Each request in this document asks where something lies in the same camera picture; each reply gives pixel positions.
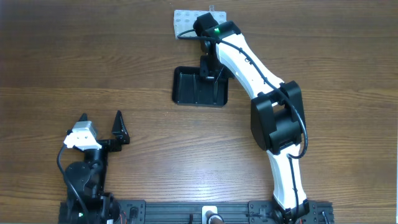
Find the wooden tabletop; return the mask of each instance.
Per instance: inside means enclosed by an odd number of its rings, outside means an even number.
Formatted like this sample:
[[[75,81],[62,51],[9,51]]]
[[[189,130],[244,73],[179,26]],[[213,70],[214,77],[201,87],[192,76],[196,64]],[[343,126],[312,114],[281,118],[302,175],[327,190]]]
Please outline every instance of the wooden tabletop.
[[[175,40],[176,9],[226,11],[270,71],[302,89],[310,200],[337,223],[394,223],[397,1],[2,1],[0,222],[55,223],[66,186],[56,156],[83,112],[109,138],[121,110],[130,145],[109,155],[120,199],[270,200],[269,160],[250,131],[250,99],[229,83],[223,108],[177,106],[174,68],[199,66]],[[82,160],[67,150],[62,164]]]

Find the wooden table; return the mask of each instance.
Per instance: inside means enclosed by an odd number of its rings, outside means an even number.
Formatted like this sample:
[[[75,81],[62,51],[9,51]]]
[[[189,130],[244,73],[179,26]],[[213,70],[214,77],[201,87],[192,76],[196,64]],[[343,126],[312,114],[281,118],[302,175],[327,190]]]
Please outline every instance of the wooden table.
[[[394,223],[397,1],[2,1],[0,222],[55,223],[66,186],[55,159],[83,112],[109,138],[117,110],[131,144],[109,156],[106,190],[148,202],[269,200],[269,160],[236,80],[223,108],[177,106],[174,68],[198,66],[175,40],[175,9],[226,11],[256,55],[302,88],[309,199],[338,223]],[[68,150],[66,167],[82,160]]]

